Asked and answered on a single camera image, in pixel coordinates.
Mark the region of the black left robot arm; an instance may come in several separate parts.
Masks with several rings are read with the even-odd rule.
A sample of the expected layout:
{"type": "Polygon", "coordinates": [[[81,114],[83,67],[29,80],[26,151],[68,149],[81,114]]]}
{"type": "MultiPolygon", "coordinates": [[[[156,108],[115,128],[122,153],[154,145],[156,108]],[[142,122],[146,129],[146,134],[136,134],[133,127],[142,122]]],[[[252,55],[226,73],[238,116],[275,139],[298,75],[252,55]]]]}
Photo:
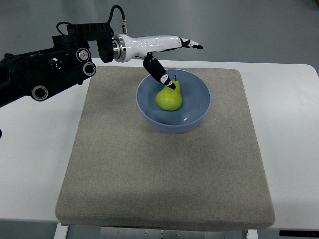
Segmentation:
{"type": "Polygon", "coordinates": [[[101,60],[112,62],[114,31],[109,22],[67,24],[67,34],[53,36],[53,47],[29,53],[6,53],[0,62],[0,105],[24,96],[45,101],[96,73],[89,42],[96,41],[101,60]]]}

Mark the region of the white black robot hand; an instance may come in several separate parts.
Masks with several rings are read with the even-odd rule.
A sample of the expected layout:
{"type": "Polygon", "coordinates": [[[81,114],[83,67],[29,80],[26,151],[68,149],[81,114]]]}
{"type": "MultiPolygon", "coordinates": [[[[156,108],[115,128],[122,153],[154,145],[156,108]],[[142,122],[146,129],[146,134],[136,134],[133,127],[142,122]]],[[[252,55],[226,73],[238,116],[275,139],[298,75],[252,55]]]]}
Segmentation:
{"type": "Polygon", "coordinates": [[[179,48],[203,49],[199,43],[178,36],[158,35],[132,38],[125,34],[113,37],[114,59],[117,62],[128,62],[135,57],[143,59],[143,67],[159,83],[176,89],[166,70],[153,56],[154,52],[165,52],[179,48]]]}

